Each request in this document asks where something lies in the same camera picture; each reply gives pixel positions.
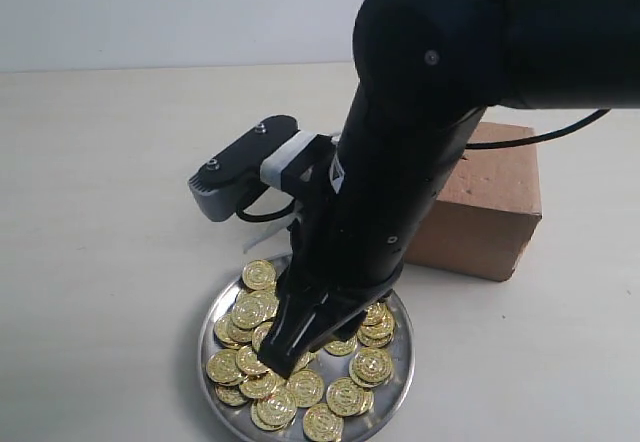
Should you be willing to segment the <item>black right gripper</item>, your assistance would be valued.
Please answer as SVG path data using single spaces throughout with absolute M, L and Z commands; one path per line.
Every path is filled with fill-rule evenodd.
M 278 280 L 279 307 L 258 359 L 289 378 L 299 359 L 346 341 L 385 302 L 398 273 L 405 224 L 384 177 L 381 142 L 343 135 L 313 172 L 290 240 L 293 257 Z

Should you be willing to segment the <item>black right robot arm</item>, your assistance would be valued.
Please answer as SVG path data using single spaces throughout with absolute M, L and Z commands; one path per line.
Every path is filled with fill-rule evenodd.
M 302 214 L 259 351 L 281 376 L 391 290 L 487 108 L 639 104 L 639 0 L 364 0 L 352 49 L 341 137 L 290 190 Z

